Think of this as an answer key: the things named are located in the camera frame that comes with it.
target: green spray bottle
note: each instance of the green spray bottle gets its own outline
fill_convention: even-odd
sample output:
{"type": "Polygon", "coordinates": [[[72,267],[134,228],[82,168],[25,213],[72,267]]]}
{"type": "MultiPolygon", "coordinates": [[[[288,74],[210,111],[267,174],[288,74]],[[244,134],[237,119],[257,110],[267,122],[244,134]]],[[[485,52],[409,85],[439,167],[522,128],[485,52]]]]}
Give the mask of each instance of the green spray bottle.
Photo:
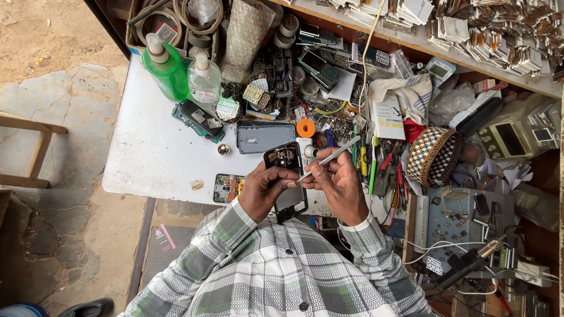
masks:
{"type": "Polygon", "coordinates": [[[145,37],[147,48],[143,51],[143,65],[151,73],[157,86],[168,99],[179,102],[186,99],[188,75],[176,49],[161,43],[158,35],[149,33],[145,37]]]}

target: white work table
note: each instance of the white work table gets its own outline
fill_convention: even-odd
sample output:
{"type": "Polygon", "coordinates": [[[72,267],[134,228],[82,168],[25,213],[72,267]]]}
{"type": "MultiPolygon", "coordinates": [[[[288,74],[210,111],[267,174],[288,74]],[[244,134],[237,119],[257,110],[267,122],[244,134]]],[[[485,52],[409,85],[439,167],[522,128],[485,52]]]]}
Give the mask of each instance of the white work table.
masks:
{"type": "MultiPolygon", "coordinates": [[[[235,124],[223,129],[226,136],[221,143],[231,151],[221,156],[217,144],[172,117],[174,104],[132,58],[104,170],[105,191],[217,205],[213,201],[217,174],[247,175],[262,161],[261,153],[239,154],[235,124]],[[194,181],[202,181],[204,186],[193,190],[194,181]]],[[[322,191],[308,190],[307,197],[306,214],[334,217],[322,191]]],[[[377,196],[372,198],[373,214],[383,219],[382,202],[377,196]]],[[[405,218],[405,212],[397,218],[405,218]]]]}

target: shirt sleeve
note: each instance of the shirt sleeve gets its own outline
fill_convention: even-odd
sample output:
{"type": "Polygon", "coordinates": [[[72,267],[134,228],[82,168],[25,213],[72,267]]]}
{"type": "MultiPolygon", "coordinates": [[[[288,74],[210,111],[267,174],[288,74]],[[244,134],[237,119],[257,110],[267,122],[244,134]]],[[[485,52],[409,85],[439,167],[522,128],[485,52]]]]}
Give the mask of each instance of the shirt sleeve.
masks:
{"type": "Polygon", "coordinates": [[[354,264],[392,304],[400,316],[435,316],[425,293],[393,252],[394,240],[385,236],[374,216],[354,227],[339,222],[343,236],[351,245],[354,264]]]}
{"type": "Polygon", "coordinates": [[[257,226],[232,201],[198,225],[190,245],[169,267],[149,282],[120,317],[180,317],[190,306],[202,282],[257,226]]]}

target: black shoe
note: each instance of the black shoe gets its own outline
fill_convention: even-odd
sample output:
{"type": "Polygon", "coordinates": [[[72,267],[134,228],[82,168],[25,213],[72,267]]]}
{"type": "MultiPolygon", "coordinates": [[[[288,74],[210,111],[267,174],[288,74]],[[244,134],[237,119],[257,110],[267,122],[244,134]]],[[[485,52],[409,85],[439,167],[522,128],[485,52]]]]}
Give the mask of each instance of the black shoe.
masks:
{"type": "Polygon", "coordinates": [[[57,317],[98,317],[113,306],[111,298],[101,298],[84,304],[71,306],[57,317]]]}

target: bottle label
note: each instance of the bottle label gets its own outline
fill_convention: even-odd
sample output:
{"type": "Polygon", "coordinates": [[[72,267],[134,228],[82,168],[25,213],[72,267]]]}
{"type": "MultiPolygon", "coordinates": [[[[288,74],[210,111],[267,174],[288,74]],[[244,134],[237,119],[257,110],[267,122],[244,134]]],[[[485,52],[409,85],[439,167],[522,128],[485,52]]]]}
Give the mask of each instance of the bottle label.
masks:
{"type": "Polygon", "coordinates": [[[162,91],[167,91],[168,89],[166,88],[165,85],[162,84],[162,82],[160,82],[155,76],[151,75],[151,77],[153,77],[153,80],[155,81],[155,83],[157,83],[157,86],[162,90],[162,91]]]}
{"type": "Polygon", "coordinates": [[[217,97],[216,94],[209,93],[207,91],[197,90],[197,89],[190,89],[192,93],[192,97],[201,103],[214,103],[217,97]]]}

